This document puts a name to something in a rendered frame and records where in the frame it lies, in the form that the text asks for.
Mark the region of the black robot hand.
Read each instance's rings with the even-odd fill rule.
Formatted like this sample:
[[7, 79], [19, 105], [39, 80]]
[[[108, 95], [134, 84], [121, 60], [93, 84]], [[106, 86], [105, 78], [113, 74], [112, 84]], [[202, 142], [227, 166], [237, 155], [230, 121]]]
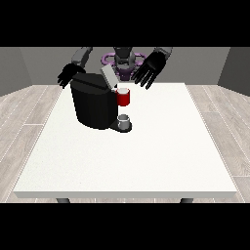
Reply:
[[85, 73], [86, 70], [74, 63], [67, 64], [58, 76], [58, 83], [64, 88], [72, 80], [72, 77], [79, 72]]
[[136, 84], [140, 83], [142, 87], [149, 89], [165, 65], [165, 55], [161, 52], [152, 52], [133, 74], [132, 80]]

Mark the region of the black coffee machine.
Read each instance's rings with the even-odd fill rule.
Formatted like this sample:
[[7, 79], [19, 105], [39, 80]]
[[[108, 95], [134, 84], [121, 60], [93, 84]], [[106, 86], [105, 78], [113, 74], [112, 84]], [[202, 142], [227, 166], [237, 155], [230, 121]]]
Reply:
[[132, 130], [131, 121], [128, 129], [118, 128], [118, 88], [109, 89], [101, 74], [77, 73], [72, 77], [70, 89], [77, 119], [83, 125], [99, 130], [110, 128], [120, 133]]

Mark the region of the pale grey machine lid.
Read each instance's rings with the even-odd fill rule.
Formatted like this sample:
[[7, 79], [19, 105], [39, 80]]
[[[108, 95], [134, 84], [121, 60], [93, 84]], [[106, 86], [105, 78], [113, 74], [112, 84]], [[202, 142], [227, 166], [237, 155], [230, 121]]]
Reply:
[[118, 83], [118, 79], [110, 64], [107, 64], [101, 68], [101, 73], [110, 89]]

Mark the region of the red pod holder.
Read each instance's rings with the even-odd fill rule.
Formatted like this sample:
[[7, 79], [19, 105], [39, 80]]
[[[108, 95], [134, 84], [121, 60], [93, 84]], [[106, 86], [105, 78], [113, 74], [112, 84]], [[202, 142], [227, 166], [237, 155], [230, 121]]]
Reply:
[[126, 106], [130, 103], [130, 90], [128, 88], [118, 88], [116, 90], [117, 104]]

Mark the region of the small grey cup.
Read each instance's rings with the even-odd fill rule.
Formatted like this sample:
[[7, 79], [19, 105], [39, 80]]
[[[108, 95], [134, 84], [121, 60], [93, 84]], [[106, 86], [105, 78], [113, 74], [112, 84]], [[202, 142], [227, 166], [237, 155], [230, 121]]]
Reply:
[[126, 130], [130, 126], [130, 118], [127, 114], [120, 114], [117, 116], [118, 128]]

